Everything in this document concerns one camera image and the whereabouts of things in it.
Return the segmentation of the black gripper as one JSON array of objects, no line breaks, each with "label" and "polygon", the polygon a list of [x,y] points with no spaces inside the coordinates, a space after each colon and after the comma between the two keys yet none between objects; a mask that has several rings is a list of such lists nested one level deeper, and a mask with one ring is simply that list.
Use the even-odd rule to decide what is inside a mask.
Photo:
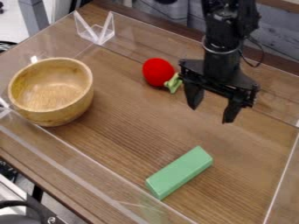
[{"label": "black gripper", "polygon": [[233,123],[243,108],[257,100],[259,84],[242,72],[241,50],[204,52],[204,59],[180,59],[180,79],[188,106],[196,109],[204,91],[229,98],[222,122]]}]

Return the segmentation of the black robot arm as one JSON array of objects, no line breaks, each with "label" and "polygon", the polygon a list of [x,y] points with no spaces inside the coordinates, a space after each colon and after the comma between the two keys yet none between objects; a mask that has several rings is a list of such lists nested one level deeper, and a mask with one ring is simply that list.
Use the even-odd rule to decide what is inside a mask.
[{"label": "black robot arm", "polygon": [[245,40],[258,29],[257,0],[200,0],[206,20],[203,59],[180,59],[179,77],[188,106],[196,109],[204,92],[229,99],[222,121],[233,123],[246,107],[255,104],[261,86],[242,71]]}]

